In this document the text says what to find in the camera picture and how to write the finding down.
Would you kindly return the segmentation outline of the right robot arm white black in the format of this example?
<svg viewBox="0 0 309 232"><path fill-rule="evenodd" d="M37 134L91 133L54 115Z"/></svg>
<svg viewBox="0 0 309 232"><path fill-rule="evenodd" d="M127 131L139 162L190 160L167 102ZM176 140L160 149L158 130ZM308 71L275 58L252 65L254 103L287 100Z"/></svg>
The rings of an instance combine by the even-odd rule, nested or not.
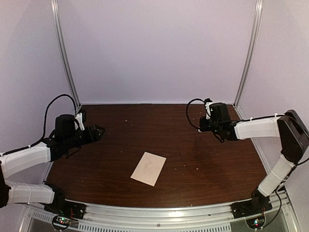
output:
<svg viewBox="0 0 309 232"><path fill-rule="evenodd" d="M238 112L239 117L245 117L261 116L266 113L274 113L287 108L296 110L296 112L298 112L300 117L304 120L305 124L309 124L309 102L306 100L286 103L280 101L261 102L241 100L239 105L235 108L235 111ZM265 170L269 172L279 157L279 149L281 148L279 140L275 138L257 138L252 139L252 144L254 145ZM239 201L249 198L250 186L249 181L246 180L236 190L229 187L224 193L227 199L223 200L223 202Z"/></svg>

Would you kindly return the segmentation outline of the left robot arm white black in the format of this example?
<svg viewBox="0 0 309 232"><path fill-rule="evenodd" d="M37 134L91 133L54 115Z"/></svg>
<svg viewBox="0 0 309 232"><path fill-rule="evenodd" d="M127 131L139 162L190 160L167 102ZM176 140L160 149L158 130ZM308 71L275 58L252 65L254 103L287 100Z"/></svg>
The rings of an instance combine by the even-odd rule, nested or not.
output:
<svg viewBox="0 0 309 232"><path fill-rule="evenodd" d="M84 126L82 113L76 116L64 114L55 120L55 129L49 137L42 138L35 145L29 145L0 155L0 205L14 203L42 203L50 205L58 214L66 214L70 207L65 193L54 185L25 184L9 180L9 177L30 167L54 162L69 151L98 142L105 133L99 125Z"/></svg>

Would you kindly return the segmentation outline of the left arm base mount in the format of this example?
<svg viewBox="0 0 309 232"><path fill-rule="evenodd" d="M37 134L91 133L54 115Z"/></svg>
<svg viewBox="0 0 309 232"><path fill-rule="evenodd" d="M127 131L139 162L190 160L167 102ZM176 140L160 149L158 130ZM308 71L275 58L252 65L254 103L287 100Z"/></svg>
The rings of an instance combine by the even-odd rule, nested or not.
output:
<svg viewBox="0 0 309 232"><path fill-rule="evenodd" d="M52 226L56 231L64 231L80 219L84 218L86 205L72 201L64 201L64 205L42 203L44 210L55 214Z"/></svg>

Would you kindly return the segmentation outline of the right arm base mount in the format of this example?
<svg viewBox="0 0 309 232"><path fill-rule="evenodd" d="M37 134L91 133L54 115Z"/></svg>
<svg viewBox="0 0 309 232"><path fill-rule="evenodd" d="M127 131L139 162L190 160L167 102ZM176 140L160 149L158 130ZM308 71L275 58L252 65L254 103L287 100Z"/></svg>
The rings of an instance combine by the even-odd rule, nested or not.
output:
<svg viewBox="0 0 309 232"><path fill-rule="evenodd" d="M252 200L235 202L230 205L234 219L245 218L246 225L252 230L260 230L266 224L265 212L272 210L272 204L266 203L257 208Z"/></svg>

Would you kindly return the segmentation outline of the beige envelope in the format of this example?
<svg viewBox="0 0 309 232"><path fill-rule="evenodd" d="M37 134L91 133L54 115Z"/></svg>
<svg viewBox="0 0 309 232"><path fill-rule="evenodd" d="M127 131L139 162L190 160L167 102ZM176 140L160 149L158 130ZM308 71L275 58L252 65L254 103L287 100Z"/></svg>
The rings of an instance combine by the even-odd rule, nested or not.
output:
<svg viewBox="0 0 309 232"><path fill-rule="evenodd" d="M166 160L165 157L144 152L130 178L154 187Z"/></svg>

